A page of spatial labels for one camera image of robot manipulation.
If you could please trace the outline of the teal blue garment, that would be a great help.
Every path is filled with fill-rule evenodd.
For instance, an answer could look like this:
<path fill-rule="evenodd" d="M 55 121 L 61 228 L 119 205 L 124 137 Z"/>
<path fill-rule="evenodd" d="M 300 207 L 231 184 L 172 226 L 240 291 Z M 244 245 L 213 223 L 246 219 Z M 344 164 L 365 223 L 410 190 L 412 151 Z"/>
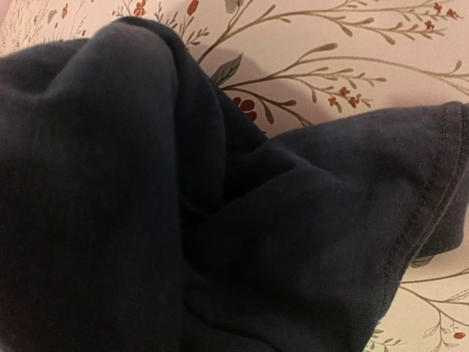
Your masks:
<path fill-rule="evenodd" d="M 4 351 L 362 351 L 467 206 L 464 103 L 269 139 L 154 21 L 1 58 Z"/>

